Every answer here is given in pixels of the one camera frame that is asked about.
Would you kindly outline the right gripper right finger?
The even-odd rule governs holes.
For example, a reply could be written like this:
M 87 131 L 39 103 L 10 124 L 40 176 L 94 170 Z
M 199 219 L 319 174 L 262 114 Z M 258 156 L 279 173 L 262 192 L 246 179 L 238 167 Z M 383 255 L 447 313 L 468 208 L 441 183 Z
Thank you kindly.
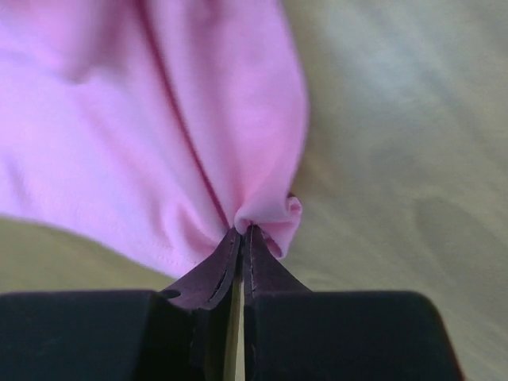
M 244 296 L 304 293 L 310 289 L 295 278 L 270 252 L 261 228 L 248 227 L 242 249 Z

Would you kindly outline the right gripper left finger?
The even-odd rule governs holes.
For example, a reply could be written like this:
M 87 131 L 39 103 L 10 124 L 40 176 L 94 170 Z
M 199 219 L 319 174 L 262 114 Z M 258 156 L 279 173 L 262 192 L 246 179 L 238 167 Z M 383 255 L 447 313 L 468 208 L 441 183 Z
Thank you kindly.
M 212 254 L 160 294 L 182 310 L 214 309 L 233 284 L 241 241 L 242 236 L 231 228 Z

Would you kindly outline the light pink t shirt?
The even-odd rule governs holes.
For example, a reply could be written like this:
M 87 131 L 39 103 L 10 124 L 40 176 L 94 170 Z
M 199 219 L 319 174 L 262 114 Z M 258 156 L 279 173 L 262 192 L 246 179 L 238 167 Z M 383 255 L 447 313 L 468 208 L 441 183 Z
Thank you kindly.
M 309 120 L 279 1 L 4 1 L 1 213 L 172 277 L 258 225 L 283 258 Z

